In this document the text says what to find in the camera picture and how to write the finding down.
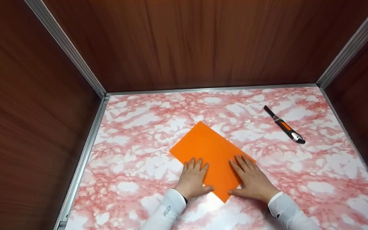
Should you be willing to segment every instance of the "metal edge trim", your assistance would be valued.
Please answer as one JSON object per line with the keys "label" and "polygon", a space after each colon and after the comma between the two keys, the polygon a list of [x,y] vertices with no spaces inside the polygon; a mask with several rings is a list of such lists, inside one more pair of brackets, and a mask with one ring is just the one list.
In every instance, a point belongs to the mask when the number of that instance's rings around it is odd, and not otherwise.
{"label": "metal edge trim", "polygon": [[118,92],[107,93],[106,96],[117,95],[131,95],[131,94],[152,94],[152,93],[186,93],[186,92],[206,92],[216,90],[250,90],[250,89],[273,89],[273,88],[301,88],[301,87],[314,87],[315,83],[307,84],[289,84],[289,85],[267,85],[267,86],[238,86],[238,87],[218,87],[218,88],[193,88],[193,89],[178,89],[178,90],[149,90],[149,91],[131,91],[131,92]]}
{"label": "metal edge trim", "polygon": [[349,61],[368,41],[368,17],[357,29],[356,33],[350,38],[349,42],[343,47],[332,63],[327,67],[316,84],[321,89],[325,89],[332,80],[343,70]]}
{"label": "metal edge trim", "polygon": [[73,202],[76,197],[76,192],[79,189],[79,185],[82,180],[83,172],[85,171],[86,164],[89,160],[93,144],[95,143],[95,139],[98,134],[98,130],[100,128],[100,123],[106,111],[107,103],[108,103],[108,99],[102,100],[102,102],[100,103],[95,119],[92,123],[92,127],[90,128],[88,137],[86,139],[85,146],[83,147],[82,154],[80,156],[80,159],[76,167],[75,173],[73,175],[72,181],[69,185],[69,189],[67,191],[66,197],[63,201],[62,208],[60,209],[59,215],[57,217],[57,221],[55,223],[54,230],[56,230],[61,223],[63,224],[69,218],[69,214],[70,214],[71,208],[73,206]]}
{"label": "metal edge trim", "polygon": [[344,134],[346,135],[347,139],[349,140],[350,144],[353,146],[357,156],[359,157],[360,161],[362,162],[364,168],[366,169],[367,173],[368,173],[368,166],[365,163],[363,157],[361,156],[361,154],[359,153],[359,150],[357,149],[355,143],[353,143],[353,140],[350,138],[349,133],[347,132],[346,128],[344,127],[343,123],[341,122],[339,115],[337,115],[336,110],[334,109],[332,102],[330,101],[329,97],[327,96],[326,92],[323,89],[320,89],[320,91],[323,94],[323,97],[325,98],[327,104],[329,105],[329,107],[332,109],[332,112],[334,114],[334,116],[337,119],[337,122],[340,124],[341,128],[343,129]]}
{"label": "metal edge trim", "polygon": [[103,99],[106,95],[106,90],[101,85],[95,74],[86,64],[76,47],[70,41],[69,37],[60,27],[59,23],[55,20],[47,6],[42,0],[24,0],[31,10],[34,12],[36,17],[42,22],[47,31],[52,35],[55,41],[72,60],[73,64],[87,80],[93,90]]}

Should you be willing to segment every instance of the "white sleeve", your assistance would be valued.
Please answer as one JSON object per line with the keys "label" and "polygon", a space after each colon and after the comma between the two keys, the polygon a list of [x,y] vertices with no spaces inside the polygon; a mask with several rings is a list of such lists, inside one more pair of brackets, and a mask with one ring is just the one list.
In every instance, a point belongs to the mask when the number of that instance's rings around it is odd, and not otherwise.
{"label": "white sleeve", "polygon": [[279,192],[268,203],[269,211],[287,230],[317,230],[314,223],[286,194]]}
{"label": "white sleeve", "polygon": [[170,230],[186,207],[184,197],[175,189],[169,189],[156,211],[143,224],[141,230]]}

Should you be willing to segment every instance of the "shirt cuff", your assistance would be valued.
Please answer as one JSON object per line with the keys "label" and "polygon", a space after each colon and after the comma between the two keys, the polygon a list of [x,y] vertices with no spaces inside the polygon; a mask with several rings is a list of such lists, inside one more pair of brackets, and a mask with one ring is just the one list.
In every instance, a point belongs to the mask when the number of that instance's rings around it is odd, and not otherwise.
{"label": "shirt cuff", "polygon": [[286,223],[301,211],[299,206],[283,192],[279,192],[273,196],[268,203],[268,208],[271,215],[276,217],[281,223]]}
{"label": "shirt cuff", "polygon": [[268,208],[271,205],[271,203],[273,203],[277,198],[279,198],[281,195],[283,195],[284,193],[282,191],[278,192],[277,194],[275,194],[270,201],[268,202]]}
{"label": "shirt cuff", "polygon": [[172,211],[176,217],[179,217],[186,207],[184,197],[175,189],[168,190],[161,204],[167,207],[165,211]]}

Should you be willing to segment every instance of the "tabletop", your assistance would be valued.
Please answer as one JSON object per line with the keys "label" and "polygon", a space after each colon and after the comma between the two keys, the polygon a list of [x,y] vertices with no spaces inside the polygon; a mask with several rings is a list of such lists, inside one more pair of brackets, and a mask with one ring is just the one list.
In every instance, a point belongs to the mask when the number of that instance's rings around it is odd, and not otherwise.
{"label": "tabletop", "polygon": [[[322,229],[368,229],[368,170],[317,87],[111,96],[66,229],[139,229],[180,176],[169,150],[199,121],[256,159]],[[259,201],[209,193],[172,229],[282,227]]]}

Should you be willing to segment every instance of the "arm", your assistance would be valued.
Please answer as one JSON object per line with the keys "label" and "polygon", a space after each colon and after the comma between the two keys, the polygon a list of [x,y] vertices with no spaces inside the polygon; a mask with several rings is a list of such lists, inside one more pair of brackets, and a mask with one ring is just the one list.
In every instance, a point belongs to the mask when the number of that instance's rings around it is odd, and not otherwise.
{"label": "arm", "polygon": [[246,157],[235,158],[241,167],[232,160],[230,164],[242,179],[244,188],[232,189],[229,194],[266,202],[271,215],[287,230],[320,229],[288,195],[272,185],[253,161]]}
{"label": "arm", "polygon": [[142,226],[142,230],[169,230],[185,207],[183,196],[177,190],[169,189],[156,211]]}
{"label": "arm", "polygon": [[300,208],[283,192],[277,193],[268,203],[269,211],[287,230],[320,229]]}
{"label": "arm", "polygon": [[187,199],[191,199],[214,190],[212,186],[203,186],[203,180],[209,164],[203,168],[203,160],[195,162],[192,158],[185,162],[180,179],[173,189],[165,194],[156,211],[147,219],[141,230],[169,230],[183,212],[187,205]]}

